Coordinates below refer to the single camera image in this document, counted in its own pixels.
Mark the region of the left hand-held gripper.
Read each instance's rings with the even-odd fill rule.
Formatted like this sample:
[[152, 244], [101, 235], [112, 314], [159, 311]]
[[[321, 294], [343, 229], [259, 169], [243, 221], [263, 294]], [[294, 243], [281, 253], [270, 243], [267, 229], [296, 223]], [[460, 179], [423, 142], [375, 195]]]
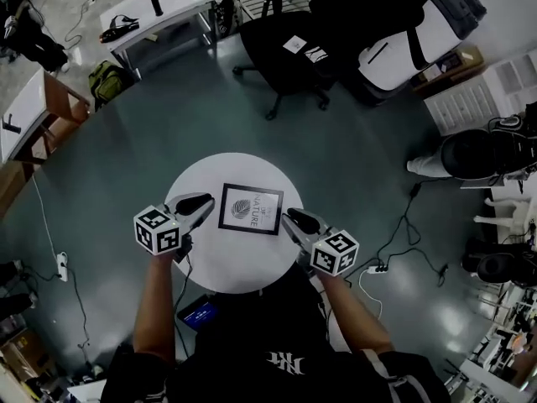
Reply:
[[[204, 204], [195, 212], [194, 198]], [[212, 213], [215, 200], [209, 193], [173, 197], [158, 206], [149, 206], [133, 218], [137, 243], [154, 256], [173, 254], [179, 264], [192, 249], [190, 232]]]

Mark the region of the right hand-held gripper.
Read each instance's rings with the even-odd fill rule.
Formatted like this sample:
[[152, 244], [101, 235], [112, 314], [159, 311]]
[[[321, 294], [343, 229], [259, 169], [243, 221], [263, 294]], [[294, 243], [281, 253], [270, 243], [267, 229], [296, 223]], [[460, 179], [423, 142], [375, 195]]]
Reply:
[[294, 207], [282, 215], [281, 225], [293, 243], [300, 246], [297, 263], [310, 275], [320, 271], [338, 276], [355, 264], [360, 243], [346, 230]]

